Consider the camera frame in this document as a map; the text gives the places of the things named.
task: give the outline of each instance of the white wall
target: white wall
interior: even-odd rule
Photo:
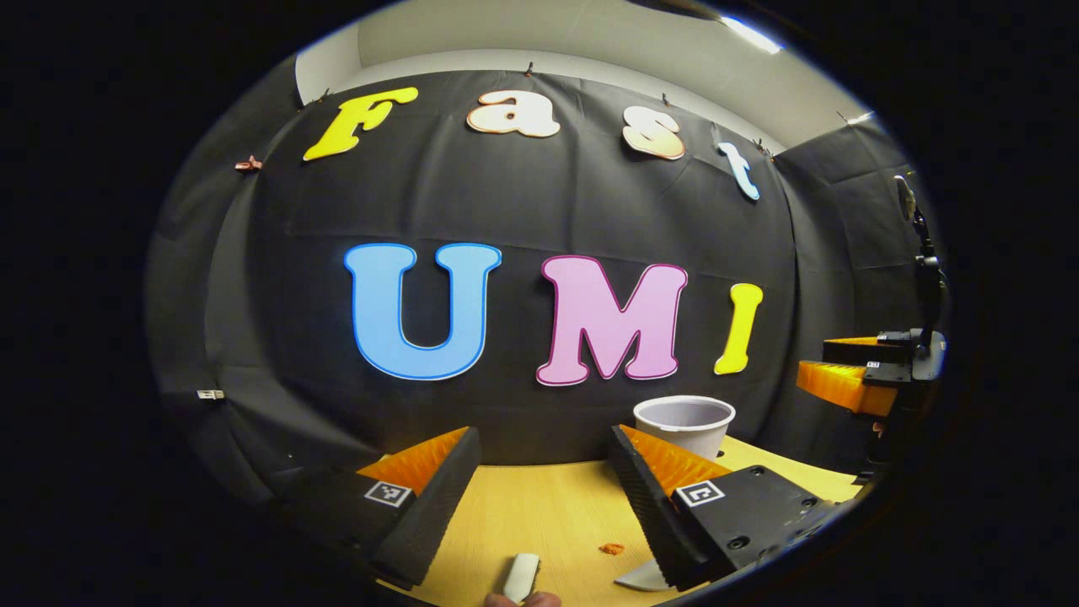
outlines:
[[[303,102],[310,102],[322,96],[327,88],[333,93],[392,78],[435,71],[502,69],[523,72],[528,69],[529,61],[534,64],[532,69],[535,72],[603,82],[657,99],[667,93],[667,100],[671,105],[711,120],[747,139],[764,139],[764,147],[773,153],[787,149],[763,128],[681,86],[622,66],[545,51],[447,51],[363,67],[356,30],[354,27],[346,27],[300,52],[296,60],[296,82]]]

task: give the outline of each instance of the yellow letter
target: yellow letter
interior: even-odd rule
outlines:
[[[390,114],[390,109],[393,108],[393,104],[390,101],[407,104],[419,95],[420,92],[416,91],[415,86],[409,86],[408,88],[397,88],[396,91],[349,99],[338,107],[341,111],[330,123],[326,133],[323,133],[323,138],[318,139],[318,142],[311,146],[311,149],[303,154],[303,160],[314,160],[351,150],[359,142],[359,137],[353,133],[360,123],[364,124],[364,130],[370,130],[382,124],[382,121]]]
[[[723,356],[715,361],[715,375],[738,373],[749,364],[746,349],[749,334],[753,330],[756,306],[764,299],[764,291],[755,284],[739,282],[730,287],[730,300],[735,302],[735,316],[730,319],[730,333]]]
[[[629,124],[622,129],[622,136],[634,150],[667,160],[678,160],[685,153],[685,144],[674,134],[678,123],[673,118],[641,106],[630,106],[622,115]]]

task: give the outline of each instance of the yellow letter i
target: yellow letter i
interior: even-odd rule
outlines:
[[[735,315],[730,319],[730,333],[723,356],[715,361],[715,375],[738,373],[749,364],[746,350],[749,334],[753,330],[756,307],[764,299],[764,291],[755,284],[739,282],[730,287],[730,300],[735,303]]]

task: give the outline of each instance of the white ceiling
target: white ceiling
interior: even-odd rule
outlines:
[[[769,55],[718,20],[626,0],[406,0],[334,36],[340,51],[353,55],[337,69],[353,75],[416,55],[476,49],[545,51],[622,66],[729,110],[781,148],[842,126],[836,112],[853,119],[870,111],[788,50]]]

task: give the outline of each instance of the letter u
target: letter u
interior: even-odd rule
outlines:
[[[450,336],[440,346],[410,344],[401,329],[401,285],[416,254],[402,244],[365,244],[349,250],[353,328],[359,354],[377,370],[433,382],[460,375],[479,360],[487,337],[487,276],[502,252],[486,244],[448,244],[435,261],[450,272]]]

